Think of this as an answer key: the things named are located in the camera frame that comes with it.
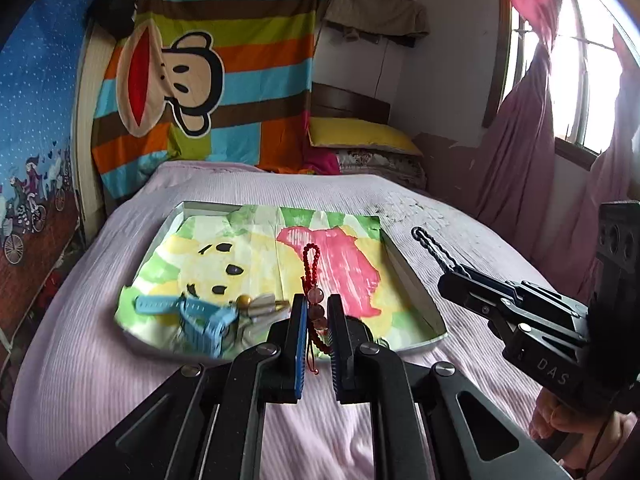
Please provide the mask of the right hand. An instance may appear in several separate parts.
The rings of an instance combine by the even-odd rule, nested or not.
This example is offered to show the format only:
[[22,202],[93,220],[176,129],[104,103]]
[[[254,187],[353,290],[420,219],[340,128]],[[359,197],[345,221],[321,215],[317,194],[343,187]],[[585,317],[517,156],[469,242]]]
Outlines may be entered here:
[[608,417],[580,414],[542,388],[528,431],[534,440],[548,439],[555,431],[580,435],[559,460],[574,479],[582,479],[584,474],[588,479],[639,478],[639,419],[634,413],[614,412]]

